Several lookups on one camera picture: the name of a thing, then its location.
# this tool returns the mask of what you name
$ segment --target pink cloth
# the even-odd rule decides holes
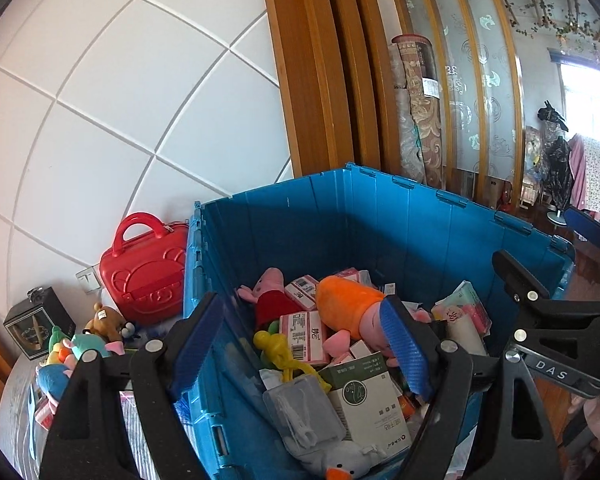
[[[573,189],[571,190],[571,205],[578,209],[584,209],[587,205],[587,175],[584,155],[584,143],[582,136],[575,134],[569,141],[571,154],[569,155],[569,166],[573,175]]]

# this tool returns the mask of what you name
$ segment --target duck beak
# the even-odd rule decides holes
[[[326,480],[353,480],[353,476],[346,471],[334,468],[327,469],[327,473],[324,477]]]

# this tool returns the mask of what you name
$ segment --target red suitcase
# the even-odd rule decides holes
[[[135,224],[152,230],[125,240]],[[186,223],[165,225],[149,213],[120,223],[112,248],[100,259],[100,275],[126,320],[149,325],[182,313],[188,233]]]

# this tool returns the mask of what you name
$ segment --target blue plastic crate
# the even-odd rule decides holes
[[[185,316],[210,290],[229,306],[189,393],[198,453],[217,479],[312,478],[269,423],[251,347],[253,310],[235,295],[268,267],[279,267],[287,280],[368,269],[374,283],[396,283],[402,300],[423,303],[469,280],[493,321],[488,349],[498,354],[518,309],[493,272],[493,252],[509,251],[554,298],[566,288],[575,257],[566,240],[517,218],[353,164],[196,204],[190,227]],[[462,436],[477,422],[478,403],[479,396],[470,399]],[[389,479],[398,467],[399,459],[365,478]]]

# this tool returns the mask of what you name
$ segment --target yellow toy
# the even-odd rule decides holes
[[[58,357],[58,352],[62,348],[62,343],[55,343],[54,348],[51,352],[49,352],[49,356],[46,358],[45,365],[59,365],[62,364],[60,358]]]
[[[326,383],[314,367],[292,358],[291,349],[289,348],[286,335],[270,334],[264,330],[256,332],[253,336],[253,344],[258,350],[262,350],[264,355],[276,365],[276,368],[282,370],[282,382],[288,383],[294,378],[294,370],[300,370],[305,374],[309,374],[318,379],[320,387],[325,393],[331,390],[331,385]]]

